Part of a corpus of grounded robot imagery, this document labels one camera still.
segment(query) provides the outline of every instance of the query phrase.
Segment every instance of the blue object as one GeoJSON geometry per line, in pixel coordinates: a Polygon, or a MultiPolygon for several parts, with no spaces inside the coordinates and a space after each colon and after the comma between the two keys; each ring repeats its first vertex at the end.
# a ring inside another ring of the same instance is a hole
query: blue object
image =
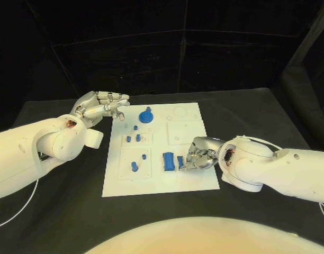
{"type": "Polygon", "coordinates": [[[134,172],[138,171],[138,163],[135,161],[132,162],[132,170],[134,170],[134,172]]]}
{"type": "Polygon", "coordinates": [[[176,170],[174,153],[173,152],[165,152],[164,153],[164,166],[165,166],[165,171],[174,171],[176,170]]]}
{"type": "Polygon", "coordinates": [[[184,167],[184,160],[183,160],[183,156],[178,156],[178,162],[180,162],[180,168],[184,167]]]}
{"type": "Polygon", "coordinates": [[[151,123],[152,120],[154,120],[154,114],[152,114],[152,112],[151,112],[151,108],[147,107],[147,110],[145,110],[145,111],[141,113],[141,115],[139,115],[139,121],[141,121],[142,123],[151,123]]]}

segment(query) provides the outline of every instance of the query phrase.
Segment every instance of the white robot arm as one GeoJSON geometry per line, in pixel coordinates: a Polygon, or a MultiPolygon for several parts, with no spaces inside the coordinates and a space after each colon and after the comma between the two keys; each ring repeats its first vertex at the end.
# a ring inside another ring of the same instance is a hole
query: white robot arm
{"type": "Polygon", "coordinates": [[[129,96],[90,92],[76,102],[70,114],[43,120],[0,133],[0,197],[17,192],[73,160],[84,146],[99,148],[103,133],[90,129],[129,105],[129,96]]]}
{"type": "Polygon", "coordinates": [[[241,189],[259,192],[267,184],[288,196],[324,203],[324,152],[282,149],[245,136],[228,142],[197,137],[181,170],[207,169],[217,163],[223,180],[241,189]]]}

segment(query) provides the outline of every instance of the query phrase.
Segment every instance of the black tablecloth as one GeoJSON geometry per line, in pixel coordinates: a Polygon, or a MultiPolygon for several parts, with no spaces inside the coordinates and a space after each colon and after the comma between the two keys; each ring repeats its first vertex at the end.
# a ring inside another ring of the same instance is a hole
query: black tablecloth
{"type": "MultiPolygon", "coordinates": [[[[76,100],[27,102],[15,127],[67,114],[76,100]]],[[[225,140],[248,135],[287,148],[308,149],[306,140],[267,88],[225,92],[141,95],[134,105],[199,102],[207,135],[225,140]]],[[[80,156],[40,179],[22,214],[0,227],[0,253],[83,253],[109,238],[152,222],[189,216],[219,216],[269,225],[324,245],[319,204],[281,195],[268,186],[245,192],[222,180],[220,190],[102,197],[112,132],[106,117],[100,149],[80,156]]],[[[0,199],[0,223],[21,209],[34,184],[0,199]]]]}

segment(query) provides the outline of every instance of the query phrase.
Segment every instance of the robotic hand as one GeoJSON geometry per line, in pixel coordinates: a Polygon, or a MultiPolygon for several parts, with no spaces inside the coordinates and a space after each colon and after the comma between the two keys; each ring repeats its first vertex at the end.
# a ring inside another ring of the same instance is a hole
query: robotic hand
{"type": "Polygon", "coordinates": [[[125,120],[118,108],[129,106],[128,100],[125,94],[90,92],[76,102],[70,114],[0,133],[0,197],[73,160],[84,146],[99,148],[103,133],[90,128],[105,116],[125,120]]]}
{"type": "Polygon", "coordinates": [[[207,169],[217,163],[223,181],[245,191],[259,192],[267,184],[288,196],[324,203],[324,152],[282,149],[246,136],[230,141],[196,137],[181,170],[207,169]]]}

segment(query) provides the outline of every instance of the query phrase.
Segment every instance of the white board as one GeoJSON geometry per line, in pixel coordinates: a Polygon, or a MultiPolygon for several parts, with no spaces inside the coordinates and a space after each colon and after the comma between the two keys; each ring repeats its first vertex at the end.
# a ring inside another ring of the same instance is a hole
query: white board
{"type": "Polygon", "coordinates": [[[189,172],[178,169],[178,156],[186,161],[194,138],[207,135],[199,104],[138,105],[122,107],[121,111],[126,119],[113,121],[103,197],[220,189],[215,167],[189,172]],[[148,106],[154,120],[145,124],[139,114],[148,106]],[[176,171],[164,169],[164,152],[174,153],[176,171]],[[134,161],[139,167],[137,172],[132,171],[134,161]]]}

